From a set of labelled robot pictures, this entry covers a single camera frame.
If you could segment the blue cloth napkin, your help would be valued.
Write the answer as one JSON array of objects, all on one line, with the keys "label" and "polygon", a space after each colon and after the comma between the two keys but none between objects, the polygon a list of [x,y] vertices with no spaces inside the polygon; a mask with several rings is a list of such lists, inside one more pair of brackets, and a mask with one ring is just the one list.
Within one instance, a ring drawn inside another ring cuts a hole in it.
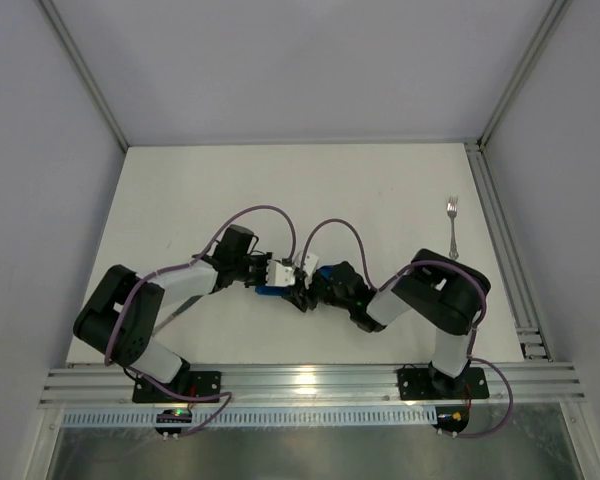
[{"label": "blue cloth napkin", "polygon": [[[322,277],[329,280],[333,270],[333,265],[324,265],[320,267],[316,273],[319,273]],[[284,294],[291,292],[290,287],[273,287],[273,286],[256,286],[255,293],[264,296],[277,296],[282,297]]]}]

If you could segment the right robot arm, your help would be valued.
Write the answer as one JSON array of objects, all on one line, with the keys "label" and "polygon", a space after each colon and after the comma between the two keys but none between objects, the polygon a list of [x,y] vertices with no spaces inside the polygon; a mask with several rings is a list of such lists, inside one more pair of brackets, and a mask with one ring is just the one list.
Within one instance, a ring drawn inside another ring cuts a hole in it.
[{"label": "right robot arm", "polygon": [[296,271],[282,298],[306,312],[320,304],[340,308],[367,333],[379,333],[414,311],[436,328],[434,354],[427,366],[432,388],[443,398],[466,390],[475,331],[486,313],[491,282],[481,272],[428,249],[386,285],[373,290],[344,261],[308,275]]}]

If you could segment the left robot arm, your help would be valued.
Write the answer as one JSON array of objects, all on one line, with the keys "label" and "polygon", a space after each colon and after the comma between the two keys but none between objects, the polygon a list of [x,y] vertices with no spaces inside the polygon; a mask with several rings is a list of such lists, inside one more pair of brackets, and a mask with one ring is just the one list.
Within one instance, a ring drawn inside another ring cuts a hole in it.
[{"label": "left robot arm", "polygon": [[256,241],[251,230],[231,225],[210,254],[183,264],[143,277],[123,265],[109,268],[78,314],[74,336],[106,362],[136,373],[141,389],[192,398],[190,363],[154,338],[159,313],[169,305],[187,309],[235,282],[263,286],[272,254],[253,250]]}]

